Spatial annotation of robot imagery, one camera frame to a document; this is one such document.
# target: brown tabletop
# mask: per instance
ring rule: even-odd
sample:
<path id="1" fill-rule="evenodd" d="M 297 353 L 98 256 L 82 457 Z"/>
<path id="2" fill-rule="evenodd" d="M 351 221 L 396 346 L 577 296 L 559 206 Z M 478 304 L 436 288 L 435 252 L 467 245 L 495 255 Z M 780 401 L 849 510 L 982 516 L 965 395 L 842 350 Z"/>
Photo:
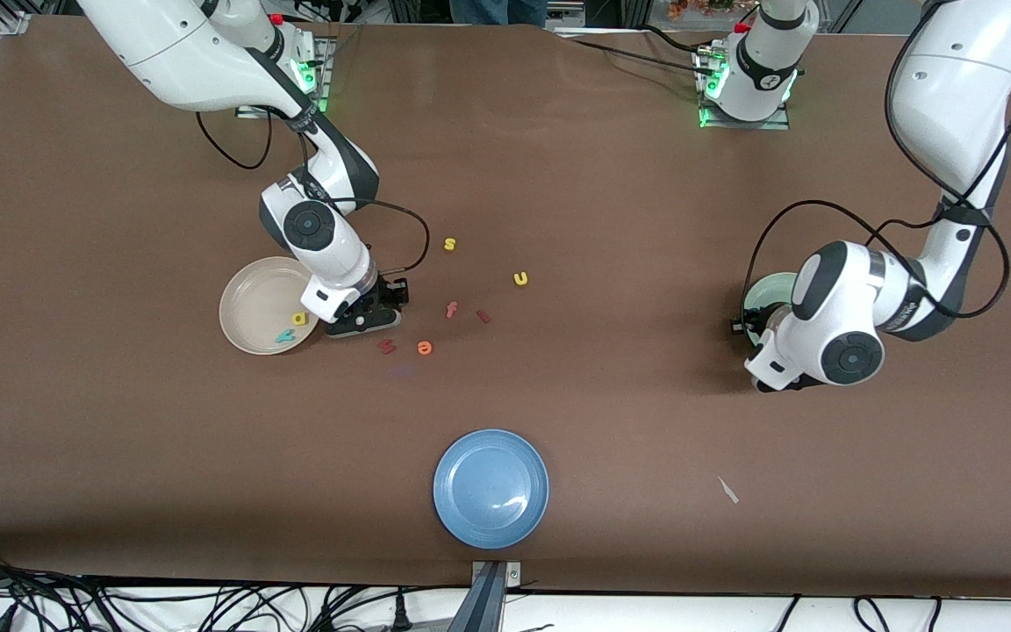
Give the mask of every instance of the brown tabletop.
<path id="1" fill-rule="evenodd" d="M 818 36 L 794 128 L 753 132 L 699 128 L 680 71 L 535 28 L 365 28 L 330 116 L 380 167 L 380 197 L 432 223 L 432 251 L 400 328 L 248 356 L 217 300 L 278 255 L 256 203 L 296 140 L 277 124 L 264 167 L 234 168 L 87 21 L 35 17 L 0 49 L 0 555 L 388 584 L 461 582 L 490 556 L 545 589 L 1011 596 L 1011 285 L 942 336 L 887 337 L 853 388 L 759 395 L 726 329 L 784 205 L 934 210 L 884 125 L 899 44 Z M 258 157 L 263 121 L 207 121 Z M 998 216 L 1011 252 L 1011 171 Z M 350 220 L 382 267 L 421 248 L 406 216 Z M 921 234 L 894 236 L 918 253 Z M 863 237 L 803 209 L 758 273 Z M 999 267 L 987 241 L 968 307 Z M 493 553 L 432 503 L 439 456 L 482 428 L 526 436 L 551 479 L 534 535 Z"/>

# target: white surface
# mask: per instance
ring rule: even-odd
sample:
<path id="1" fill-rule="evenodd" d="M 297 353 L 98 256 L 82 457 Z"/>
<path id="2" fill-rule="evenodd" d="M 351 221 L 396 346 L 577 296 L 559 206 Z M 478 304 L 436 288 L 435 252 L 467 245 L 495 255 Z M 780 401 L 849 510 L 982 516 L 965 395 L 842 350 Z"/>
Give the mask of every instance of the white surface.
<path id="1" fill-rule="evenodd" d="M 264 594 L 270 596 L 275 589 Z M 117 591 L 136 596 L 180 596 L 202 594 L 212 589 L 136 589 Z M 374 589 L 366 596 L 389 592 Z M 324 589 L 308 589 L 311 615 L 320 608 Z M 454 615 L 465 596 L 464 591 L 446 589 L 410 593 L 405 597 L 410 621 L 425 622 L 449 619 Z M 922 632 L 927 628 L 931 608 L 929 600 L 878 600 L 878 605 L 892 632 Z M 7 600 L 0 599 L 0 615 L 7 607 Z M 790 597 L 673 597 L 673 596 L 512 596 L 505 605 L 502 632 L 522 632 L 553 624 L 550 632 L 769 632 L 777 625 L 783 611 L 790 604 Z M 289 599 L 276 601 L 293 629 L 301 624 L 305 608 L 296 594 Z M 192 632 L 212 608 L 212 600 L 179 604 L 120 603 L 128 616 L 148 629 L 160 632 Z M 871 619 L 870 611 L 863 607 L 865 620 L 871 627 L 880 625 Z M 50 612 L 52 619 L 59 617 Z M 248 609 L 238 607 L 229 617 L 214 629 L 225 629 Z M 393 601 L 384 600 L 340 617 L 337 625 L 355 624 L 376 631 L 392 624 Z M 246 623 L 246 631 L 274 632 L 276 625 L 268 617 Z M 1000 632 L 1011 631 L 1011 601 L 946 600 L 935 632 Z M 787 625 L 788 632 L 863 630 L 853 615 L 851 599 L 807 599 L 803 597 Z M 16 617 L 13 632 L 36 632 L 32 616 Z"/>

